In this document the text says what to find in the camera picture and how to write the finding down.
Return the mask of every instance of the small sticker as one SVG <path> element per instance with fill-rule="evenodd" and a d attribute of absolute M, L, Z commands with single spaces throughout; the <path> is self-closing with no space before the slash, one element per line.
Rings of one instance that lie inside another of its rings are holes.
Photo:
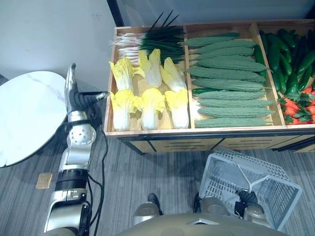
<path fill-rule="evenodd" d="M 45 189 L 50 187 L 51 179 L 53 177 L 52 173 L 41 173 L 38 176 L 36 188 Z"/>

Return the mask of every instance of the basket handle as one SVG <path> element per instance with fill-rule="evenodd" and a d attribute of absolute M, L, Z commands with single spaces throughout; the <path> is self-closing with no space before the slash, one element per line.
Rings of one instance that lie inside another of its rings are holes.
<path fill-rule="evenodd" d="M 236 164 L 236 166 L 238 167 L 238 169 L 239 169 L 240 172 L 242 173 L 242 175 L 243 175 L 245 181 L 247 182 L 247 184 L 248 184 L 248 186 L 249 186 L 249 188 L 248 188 L 248 192 L 249 192 L 249 193 L 252 192 L 252 187 L 253 187 L 254 185 L 263 182 L 264 180 L 266 180 L 266 179 L 269 177 L 269 175 L 266 175 L 265 177 L 260 178 L 260 179 L 258 179 L 258 180 L 256 180 L 256 181 L 254 181 L 253 183 L 251 183 L 251 182 L 249 181 L 249 179 L 247 178 L 246 174 L 243 172 L 243 170 L 242 170 L 242 168 L 240 167 L 240 165 L 239 165 L 239 164 Z"/>

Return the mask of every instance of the metal frame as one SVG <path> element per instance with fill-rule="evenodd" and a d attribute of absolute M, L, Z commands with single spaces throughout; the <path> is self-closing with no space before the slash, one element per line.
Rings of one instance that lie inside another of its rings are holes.
<path fill-rule="evenodd" d="M 117 4 L 117 0 L 107 0 L 107 3 L 110 9 L 110 12 L 112 13 L 112 16 L 114 18 L 116 27 L 125 26 L 122 15 L 119 10 L 119 6 Z"/>
<path fill-rule="evenodd" d="M 224 139 L 226 138 L 241 138 L 241 137 L 275 137 L 275 136 L 295 136 L 295 135 L 309 135 L 314 134 L 314 131 L 309 130 L 285 130 L 285 131 L 263 131 L 263 132 L 240 132 L 240 133 L 213 133 L 213 134 L 194 134 L 194 135 L 187 135 L 187 134 L 178 134 L 178 135 L 143 135 L 137 137 L 122 137 L 118 138 L 136 153 L 143 155 L 144 153 L 136 148 L 130 141 L 147 141 L 148 144 L 151 146 L 154 152 L 157 150 L 154 148 L 150 141 L 162 141 L 162 140 L 178 140 L 178 139 L 211 139 L 211 138 L 221 138 L 221 140 L 212 148 L 214 149 L 218 146 Z M 287 145 L 285 147 L 280 148 L 273 148 L 272 150 L 276 151 L 283 151 L 283 150 L 297 150 L 300 148 L 304 148 L 309 144 L 314 143 L 314 137 L 308 138 L 306 140 L 299 141 L 294 144 Z"/>

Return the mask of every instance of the black cable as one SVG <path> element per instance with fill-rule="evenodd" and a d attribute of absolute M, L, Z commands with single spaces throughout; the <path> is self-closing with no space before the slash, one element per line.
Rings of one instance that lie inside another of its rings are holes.
<path fill-rule="evenodd" d="M 94 183 L 96 183 L 98 186 L 102 187 L 102 185 L 100 184 L 100 182 L 97 182 L 95 179 L 93 179 L 93 177 L 92 177 L 90 174 L 88 174 L 88 176 L 89 176 L 89 178 L 90 178 Z"/>
<path fill-rule="evenodd" d="M 92 204 L 91 203 L 89 203 L 88 201 L 84 201 L 86 204 L 88 204 L 89 206 L 91 206 Z"/>
<path fill-rule="evenodd" d="M 97 182 L 90 174 L 88 174 L 88 176 L 94 183 L 96 183 L 100 187 L 100 191 L 101 191 L 101 195 L 102 195 L 102 192 L 104 191 L 103 186 L 99 182 Z M 92 218 L 92 220 L 90 222 L 90 226 L 92 226 L 92 224 L 94 223 L 94 221 L 96 220 L 96 218 L 98 216 L 100 203 L 101 203 L 101 201 L 99 201 L 99 204 L 98 204 L 98 207 L 97 207 L 97 211 L 96 211 L 94 217 Z"/>
<path fill-rule="evenodd" d="M 92 192 L 92 188 L 91 188 L 91 184 L 90 184 L 89 178 L 88 178 L 88 186 L 89 186 L 89 190 L 90 190 L 91 206 L 93 206 L 93 192 Z"/>
<path fill-rule="evenodd" d="M 98 205 L 98 217 L 97 217 L 97 221 L 96 221 L 96 226 L 95 226 L 95 231 L 94 231 L 94 236 L 96 236 L 97 234 L 97 229 L 98 229 L 98 224 L 99 224 L 99 220 L 100 220 L 100 214 L 101 214 L 101 211 L 102 211 L 102 207 L 103 207 L 103 202 L 104 202 L 104 186 L 105 186 L 105 157 L 108 153 L 108 142 L 107 142 L 107 138 L 106 138 L 106 135 L 101 127 L 101 125 L 99 126 L 99 129 L 101 130 L 103 136 L 104 136 L 104 139 L 105 139 L 105 143 L 106 143 L 106 151 L 105 151 L 105 154 L 102 158 L 102 187 L 103 187 L 103 191 L 101 191 L 101 196 L 100 196 L 100 202 L 99 202 L 99 205 Z"/>

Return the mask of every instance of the green leaf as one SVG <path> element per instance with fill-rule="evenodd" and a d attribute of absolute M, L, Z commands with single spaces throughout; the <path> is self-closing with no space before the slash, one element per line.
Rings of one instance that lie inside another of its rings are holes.
<path fill-rule="evenodd" d="M 302 116 L 300 119 L 300 122 L 310 121 L 312 120 L 311 116 Z"/>
<path fill-rule="evenodd" d="M 302 106 L 302 107 L 308 107 L 311 105 L 311 102 L 309 101 L 299 101 L 298 105 Z"/>
<path fill-rule="evenodd" d="M 285 96 L 292 101 L 300 101 L 300 94 L 299 93 L 289 93 Z"/>
<path fill-rule="evenodd" d="M 309 101 L 310 96 L 307 93 L 301 93 L 300 100 L 301 101 Z"/>
<path fill-rule="evenodd" d="M 292 119 L 292 117 L 289 116 L 289 115 L 286 115 L 286 116 L 284 117 L 284 120 L 285 120 L 285 123 L 286 123 L 286 124 L 288 124 L 288 123 L 293 123 L 293 119 Z"/>
<path fill-rule="evenodd" d="M 285 101 L 285 100 L 282 99 L 282 98 L 278 99 L 278 102 L 279 102 L 280 104 L 282 104 L 282 105 L 284 105 L 284 104 L 287 103 L 287 101 Z"/>
<path fill-rule="evenodd" d="M 302 116 L 309 116 L 311 113 L 309 111 L 300 110 L 298 113 L 296 113 L 293 117 L 299 118 Z"/>

